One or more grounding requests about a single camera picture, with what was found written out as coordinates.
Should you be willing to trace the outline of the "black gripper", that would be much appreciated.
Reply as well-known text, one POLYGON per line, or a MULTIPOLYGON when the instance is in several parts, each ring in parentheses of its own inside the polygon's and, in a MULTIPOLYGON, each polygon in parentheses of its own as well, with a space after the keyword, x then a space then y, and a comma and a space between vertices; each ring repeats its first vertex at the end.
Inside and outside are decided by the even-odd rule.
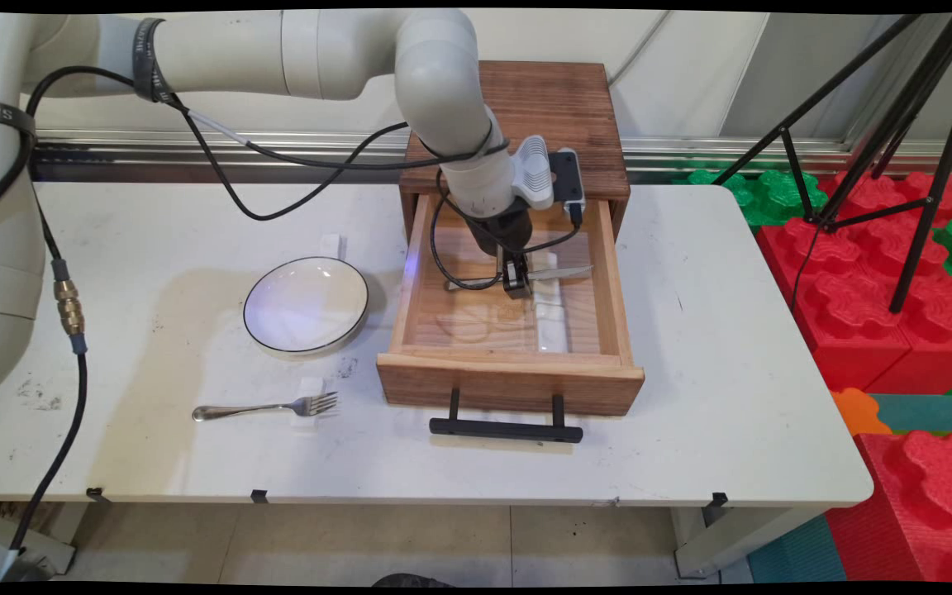
POLYGON ((479 249, 492 257, 498 253, 502 286, 512 300, 529 300, 532 297, 524 253, 533 233, 528 211, 528 207, 513 206, 484 219, 464 215, 466 226, 479 249))

